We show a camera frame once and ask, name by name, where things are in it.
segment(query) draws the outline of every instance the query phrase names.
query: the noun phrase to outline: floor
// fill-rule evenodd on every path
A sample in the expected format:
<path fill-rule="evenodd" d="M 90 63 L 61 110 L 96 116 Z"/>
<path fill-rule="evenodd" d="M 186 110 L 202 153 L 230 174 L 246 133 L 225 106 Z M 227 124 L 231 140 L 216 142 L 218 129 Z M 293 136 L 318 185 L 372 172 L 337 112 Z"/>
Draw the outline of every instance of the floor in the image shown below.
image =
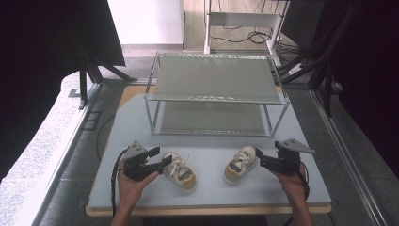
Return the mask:
<path fill-rule="evenodd" d="M 152 60 L 156 52 L 195 52 L 203 48 L 204 30 L 200 28 L 203 23 L 203 2 L 185 0 L 185 35 L 184 50 L 170 46 L 122 46 L 125 56 L 126 68 L 120 68 L 132 76 L 145 80 L 150 74 Z M 247 8 L 256 8 L 258 1 Z M 221 1 L 221 6 L 226 10 L 240 10 L 238 5 L 231 5 L 231 1 Z M 238 34 L 223 28 L 218 28 L 216 35 L 241 39 L 247 31 L 234 30 Z M 251 42 L 241 44 L 212 40 L 213 48 L 222 53 L 259 54 L 259 49 L 264 45 L 253 45 Z M 287 63 L 295 55 L 285 55 Z M 33 225 L 109 225 L 111 218 L 92 218 L 85 213 L 85 206 L 92 187 L 97 168 L 101 161 L 102 151 L 106 145 L 107 136 L 112 127 L 113 116 L 118 108 L 120 96 L 126 85 L 113 73 L 101 68 L 105 78 L 104 83 L 98 87 L 98 94 L 93 96 L 88 117 L 77 131 L 78 141 L 71 142 L 65 135 L 73 124 L 79 121 L 82 113 L 77 110 L 79 106 L 78 74 L 67 77 L 62 84 L 59 97 L 49 113 L 46 121 L 32 140 L 25 152 L 15 164 L 0 185 L 0 224 L 1 225 L 26 225 L 31 211 L 30 203 L 42 195 L 35 193 L 38 186 L 41 191 L 48 189 L 45 203 L 40 209 Z M 293 108 L 299 119 L 305 137 L 312 148 L 318 151 L 315 156 L 319 170 L 325 179 L 327 189 L 332 199 L 332 211 L 328 215 L 313 215 L 316 225 L 378 225 L 373 222 L 365 208 L 361 191 L 354 186 L 355 179 L 343 162 L 343 156 L 337 151 L 337 144 L 331 138 L 327 129 L 326 120 L 323 118 L 312 94 L 303 89 L 309 76 L 295 80 L 287 89 Z M 344 147 L 356 163 L 357 169 L 375 198 L 377 205 L 386 221 L 382 225 L 399 225 L 399 182 L 384 163 L 378 152 L 367 137 L 359 130 L 349 115 L 341 106 L 338 96 L 331 100 L 332 120 L 334 126 L 344 141 Z M 70 142 L 68 152 L 62 145 Z M 65 155 L 64 162 L 57 162 L 56 156 Z M 47 175 L 49 168 L 59 167 L 58 174 Z M 42 185 L 42 177 L 55 178 L 52 184 Z M 282 225 L 288 218 L 287 215 L 267 216 L 269 225 Z M 132 218 L 133 225 L 141 225 L 143 218 Z"/>

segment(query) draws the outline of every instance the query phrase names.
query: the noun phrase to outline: shoe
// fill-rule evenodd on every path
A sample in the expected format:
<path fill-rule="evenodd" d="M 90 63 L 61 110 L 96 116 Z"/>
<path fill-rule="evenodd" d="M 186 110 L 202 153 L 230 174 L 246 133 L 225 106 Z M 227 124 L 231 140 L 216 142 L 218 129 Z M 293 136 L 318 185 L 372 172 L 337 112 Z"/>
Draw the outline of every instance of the shoe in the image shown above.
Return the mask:
<path fill-rule="evenodd" d="M 197 187 L 196 174 L 175 153 L 165 153 L 162 157 L 172 155 L 172 163 L 164 167 L 164 174 L 186 193 L 191 193 Z"/>
<path fill-rule="evenodd" d="M 252 146 L 242 147 L 227 164 L 224 170 L 224 179 L 231 185 L 237 184 L 240 179 L 249 172 L 256 163 L 256 151 Z"/>

